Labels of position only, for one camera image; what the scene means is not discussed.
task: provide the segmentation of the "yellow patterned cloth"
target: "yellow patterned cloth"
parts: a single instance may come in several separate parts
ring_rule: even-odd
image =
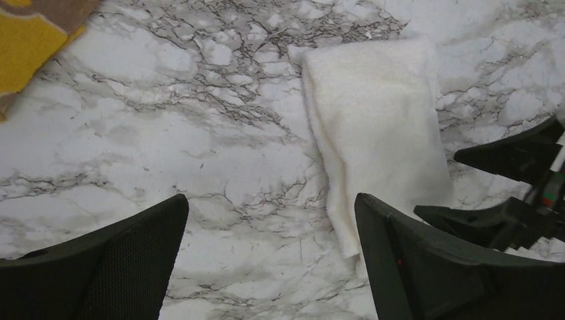
[[[80,35],[99,0],[0,0],[0,121],[50,56]]]

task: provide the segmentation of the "yellow fabric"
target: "yellow fabric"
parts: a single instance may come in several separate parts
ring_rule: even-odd
[[[68,36],[40,16],[18,18],[0,13],[0,93],[18,92]]]
[[[27,7],[31,5],[31,0],[2,0],[12,7]]]

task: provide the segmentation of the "marble pattern floor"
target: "marble pattern floor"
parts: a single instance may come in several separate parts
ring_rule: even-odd
[[[162,320],[376,319],[324,212],[300,54],[415,31],[438,43],[461,207],[523,193],[451,158],[563,104],[562,1],[106,0],[0,125],[0,256],[184,193],[191,215]],[[538,254],[565,259],[546,242]]]

